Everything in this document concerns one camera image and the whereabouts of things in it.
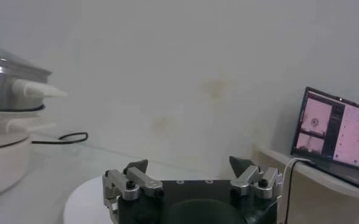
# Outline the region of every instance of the silver metal part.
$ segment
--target silver metal part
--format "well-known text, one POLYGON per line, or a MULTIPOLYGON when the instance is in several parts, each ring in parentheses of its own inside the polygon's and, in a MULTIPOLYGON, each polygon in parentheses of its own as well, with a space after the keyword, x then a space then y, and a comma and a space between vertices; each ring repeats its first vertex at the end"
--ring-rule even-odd
POLYGON ((47 83, 51 72, 0 48, 0 111, 42 110, 42 98, 25 98, 12 91, 15 79, 47 83))
POLYGON ((254 184, 255 195, 258 198, 270 199, 276 193, 280 193, 280 191, 282 189, 279 189, 279 188, 282 188, 282 186, 277 184, 277 181, 279 181, 280 178, 281 178, 281 175, 279 174, 278 169, 269 167, 262 178, 262 180, 267 181, 267 182, 264 181, 264 183, 267 185, 260 186, 261 184, 259 182, 255 183, 254 184))
POLYGON ((237 179, 231 180, 230 184, 240 194, 245 196, 249 193, 250 184, 260 180, 263 172, 257 166, 249 166, 237 179))
POLYGON ((152 179, 136 167, 128 168, 126 177, 140 185, 148 197, 162 196, 163 183, 159 180, 152 179))
POLYGON ((118 170, 108 170, 102 176, 104 205, 109 209, 110 218, 113 223, 118 222, 117 209, 113 207, 117 203, 117 197, 132 201, 140 197, 140 186, 134 184, 127 188, 128 179, 118 170))
POLYGON ((272 189, 273 197, 279 197, 282 195, 282 186, 283 186, 283 174, 278 173, 277 181, 275 182, 274 188, 272 189))

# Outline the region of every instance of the stainless steel pot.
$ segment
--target stainless steel pot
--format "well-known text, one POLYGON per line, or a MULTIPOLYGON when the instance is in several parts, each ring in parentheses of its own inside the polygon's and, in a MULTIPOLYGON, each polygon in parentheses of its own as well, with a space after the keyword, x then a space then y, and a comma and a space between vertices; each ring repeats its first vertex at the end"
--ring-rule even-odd
POLYGON ((46 84, 51 72, 0 48, 0 111, 37 111, 43 97, 65 93, 46 84))

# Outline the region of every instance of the laptop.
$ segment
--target laptop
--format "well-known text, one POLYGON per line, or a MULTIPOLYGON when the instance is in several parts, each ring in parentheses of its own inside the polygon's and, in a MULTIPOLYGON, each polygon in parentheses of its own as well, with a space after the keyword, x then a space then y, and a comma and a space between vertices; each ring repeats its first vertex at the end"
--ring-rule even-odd
POLYGON ((359 187, 359 105, 307 87, 291 154, 359 187))

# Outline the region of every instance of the black screw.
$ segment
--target black screw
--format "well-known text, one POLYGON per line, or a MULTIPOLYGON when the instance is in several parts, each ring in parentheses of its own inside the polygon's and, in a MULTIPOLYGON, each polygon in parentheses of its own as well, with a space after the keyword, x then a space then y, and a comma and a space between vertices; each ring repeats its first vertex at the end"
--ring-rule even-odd
POLYGON ((126 189, 131 190, 136 187, 136 183, 132 180, 126 182, 126 189))
POLYGON ((267 187, 269 185, 269 182, 266 179, 261 179, 260 181, 258 181, 258 185, 260 187, 267 187))

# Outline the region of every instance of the pot lid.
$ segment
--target pot lid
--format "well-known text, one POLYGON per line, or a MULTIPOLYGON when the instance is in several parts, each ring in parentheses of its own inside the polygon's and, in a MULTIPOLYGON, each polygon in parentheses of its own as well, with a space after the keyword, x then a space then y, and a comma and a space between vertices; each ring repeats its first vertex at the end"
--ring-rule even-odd
POLYGON ((33 65, 31 62, 20 58, 4 49, 0 48, 0 72, 16 74, 23 73, 35 73, 38 75, 50 75, 51 72, 45 69, 41 69, 33 65))

